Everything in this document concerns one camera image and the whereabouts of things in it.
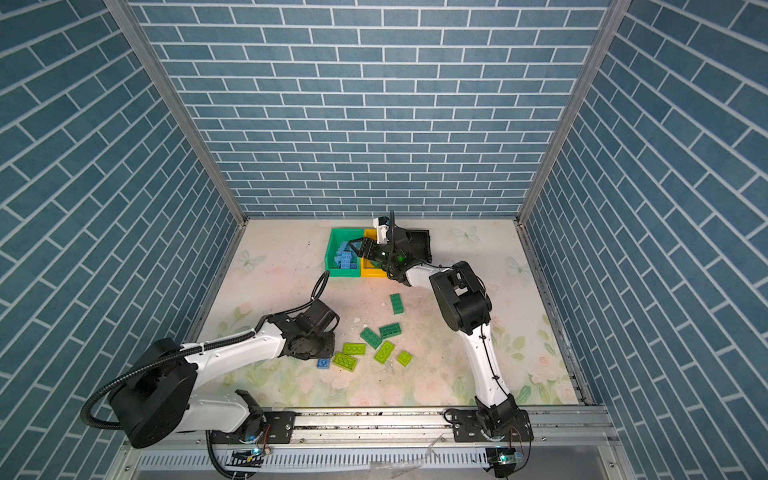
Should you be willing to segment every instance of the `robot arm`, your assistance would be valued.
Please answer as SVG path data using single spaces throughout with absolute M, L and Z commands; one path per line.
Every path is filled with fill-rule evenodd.
M 198 389 L 224 373 L 260 360 L 279 356 L 302 360 L 331 357 L 333 330 L 339 316 L 318 299 L 328 276 L 326 271 L 320 277 L 309 302 L 263 316 L 246 332 L 183 345 L 172 339 L 158 340 L 130 372 L 109 382 L 85 402 L 81 419 L 99 429 L 122 429 L 137 449 L 153 445 L 173 432 L 241 429 L 245 439 L 256 435 L 263 411 L 248 392 L 238 390 L 236 395 L 222 397 Z M 328 329 L 334 320 L 336 323 Z M 119 422 L 105 422 L 91 414 L 107 394 Z
M 429 235 L 424 240 L 417 233 L 395 225 L 394 213 L 374 220 L 377 239 L 352 240 L 359 257 L 379 261 L 387 277 L 408 286 L 431 289 L 445 323 L 457 332 L 475 378 L 477 420 L 490 438 L 509 433 L 525 412 L 515 403 L 504 379 L 499 375 L 498 360 L 491 343 L 491 299 L 485 285 L 468 263 L 452 266 L 429 265 Z

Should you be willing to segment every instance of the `blue brick wallpaper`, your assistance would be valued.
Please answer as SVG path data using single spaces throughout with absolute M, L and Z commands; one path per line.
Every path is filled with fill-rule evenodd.
M 132 2 L 251 217 L 513 217 L 609 0 Z
M 767 32 L 633 0 L 527 226 L 645 478 L 768 478 Z
M 101 0 L 0 12 L 0 478 L 103 478 L 83 401 L 184 336 L 234 225 Z

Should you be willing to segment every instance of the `green lego brick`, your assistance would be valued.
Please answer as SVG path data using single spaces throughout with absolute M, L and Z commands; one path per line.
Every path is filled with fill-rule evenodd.
M 333 357 L 333 365 L 340 366 L 345 370 L 354 372 L 355 366 L 357 366 L 357 360 L 355 360 L 351 356 L 344 355 L 341 352 L 337 352 L 336 355 Z
M 373 359 L 382 365 L 384 365 L 384 362 L 389 358 L 389 354 L 392 353 L 392 351 L 395 349 L 395 346 L 390 342 L 384 342 L 384 345 L 382 345 L 382 348 L 379 349 L 376 356 L 373 357 Z
M 360 336 L 374 349 L 379 348 L 379 345 L 382 344 L 382 340 L 379 338 L 379 336 L 376 335 L 373 332 L 373 330 L 371 330 L 368 327 L 366 327 L 362 332 L 360 332 Z
M 390 336 L 397 336 L 402 333 L 399 323 L 390 323 L 379 327 L 379 335 L 382 339 L 388 339 Z
M 342 353 L 345 355 L 365 355 L 366 344 L 365 343 L 345 343 Z
M 397 356 L 397 361 L 400 362 L 400 365 L 402 366 L 408 366 L 412 358 L 413 358 L 413 355 L 403 350 L 402 352 L 400 352 L 400 355 Z
M 402 308 L 402 300 L 400 299 L 399 293 L 390 295 L 389 300 L 392 302 L 392 311 L 395 315 L 399 315 L 400 313 L 405 312 L 405 310 Z

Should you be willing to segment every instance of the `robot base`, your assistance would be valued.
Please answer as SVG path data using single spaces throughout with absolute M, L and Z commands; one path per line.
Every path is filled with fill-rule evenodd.
M 293 434 L 293 423 L 296 421 L 296 413 L 282 410 L 280 412 L 264 412 L 257 426 L 259 432 L 265 431 L 266 426 L 270 427 L 267 435 L 270 437 L 266 443 L 270 445 L 283 445 L 290 443 L 291 434 Z M 248 421 L 232 433 L 219 432 L 214 430 L 210 437 L 210 442 L 214 445 L 242 445 L 242 439 L 248 436 L 245 431 L 248 429 Z M 258 437 L 257 443 L 264 443 L 264 438 Z
M 508 442 L 510 437 L 510 430 L 512 427 L 520 432 L 523 442 L 530 442 L 533 440 L 533 432 L 531 431 L 531 420 L 528 418 L 528 412 L 525 410 L 518 410 L 515 417 L 509 422 L 506 434 L 501 437 L 495 437 L 490 439 L 482 430 L 480 423 L 478 422 L 478 410 L 451 410 L 451 417 L 453 423 L 453 439 L 456 442 L 485 442 L 486 440 L 498 440 Z

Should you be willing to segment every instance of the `black cable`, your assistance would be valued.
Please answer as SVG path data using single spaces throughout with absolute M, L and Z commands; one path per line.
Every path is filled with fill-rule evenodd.
M 523 466 L 520 468 L 515 468 L 515 470 L 513 470 L 510 475 L 514 475 L 515 473 L 520 472 L 523 468 L 525 468 L 529 459 L 531 459 L 531 440 L 528 440 L 528 454 L 525 456 L 525 462 L 523 462 Z
M 210 460 L 210 464 L 214 466 L 214 469 L 219 472 L 223 477 L 230 478 L 231 480 L 245 480 L 245 478 L 251 478 L 253 477 L 253 473 L 247 473 L 247 472 L 232 472 L 230 470 L 225 469 L 219 461 L 216 459 L 216 455 L 214 454 L 214 446 L 210 441 L 211 437 L 211 431 L 206 430 L 205 431 L 205 446 L 208 448 L 208 459 Z
M 461 425 L 462 423 L 456 420 L 456 415 L 453 414 L 453 412 L 458 412 L 458 409 L 445 409 L 442 412 L 442 419 L 445 420 L 446 423 L 450 423 L 451 425 Z M 448 420 L 448 417 L 445 415 L 450 413 L 453 417 L 453 420 Z
M 299 310 L 303 310 L 307 308 L 314 300 L 317 300 L 320 297 L 320 295 L 323 294 L 323 291 L 326 289 L 326 285 L 328 284 L 329 277 L 330 277 L 330 272 L 328 270 L 323 272 L 323 275 L 320 276 L 320 278 L 315 283 L 315 287 L 312 289 L 312 295 L 310 296 L 309 302 L 303 304 L 302 306 L 298 306 L 296 308 L 292 308 L 284 312 L 274 313 L 274 315 L 282 315 L 284 313 L 298 312 Z M 336 319 L 336 325 L 333 326 L 333 328 L 335 329 L 338 325 L 339 325 L 339 320 Z M 165 363 L 174 362 L 176 360 L 183 359 L 185 356 L 194 355 L 195 353 L 202 353 L 205 350 L 219 349 L 225 346 L 234 345 L 235 343 L 240 343 L 245 340 L 252 339 L 255 336 L 256 336 L 256 332 L 253 330 L 249 330 L 248 332 L 245 332 L 243 335 L 235 336 L 232 338 L 224 338 L 219 340 L 212 340 L 210 342 L 205 342 L 204 343 L 205 347 L 198 345 L 198 346 L 191 347 L 189 349 L 181 350 L 180 352 L 170 353 L 166 356 L 163 356 L 155 360 L 152 363 L 132 369 L 131 371 L 124 373 L 123 375 L 120 375 L 116 379 L 112 380 L 111 382 L 107 383 L 106 385 L 102 386 L 99 390 L 94 392 L 94 394 L 91 395 L 85 401 L 85 403 L 83 403 L 83 406 L 80 409 L 80 420 L 82 420 L 82 422 L 85 425 L 89 427 L 93 427 L 95 429 L 121 430 L 123 427 L 120 424 L 120 422 L 107 422 L 105 420 L 100 420 L 94 417 L 93 413 L 91 413 L 91 410 L 98 403 L 98 401 L 101 400 L 110 391 L 123 385 L 126 380 L 132 379 L 133 377 L 137 375 L 141 375 L 142 373 L 145 373 L 149 370 L 156 369 L 158 366 L 164 365 Z
M 482 339 L 482 347 L 485 350 L 485 358 L 488 359 L 488 367 L 491 369 L 491 375 L 493 375 L 493 379 L 496 381 L 496 385 L 498 385 L 498 389 L 500 389 L 505 394 L 509 395 L 509 392 L 504 390 L 502 387 L 502 384 L 498 382 L 498 379 L 500 378 L 498 375 L 496 375 L 496 372 L 493 371 L 493 363 L 491 363 L 491 355 L 488 353 L 488 346 L 485 345 L 485 339 L 488 338 L 485 336 L 485 334 L 482 331 L 482 327 L 484 324 L 480 324 L 480 338 Z
M 312 288 L 312 294 L 310 295 L 310 301 L 307 303 L 304 303 L 303 305 L 293 307 L 292 309 L 283 310 L 282 312 L 278 313 L 271 313 L 268 316 L 278 316 L 278 315 L 287 315 L 289 313 L 295 313 L 300 310 L 304 310 L 308 306 L 312 304 L 315 300 L 319 299 L 321 295 L 323 295 L 323 292 L 326 290 L 326 285 L 328 285 L 328 278 L 330 277 L 331 272 L 329 270 L 326 270 L 323 272 L 322 275 L 320 275 L 320 278 L 317 279 L 317 282 L 315 282 L 315 286 Z

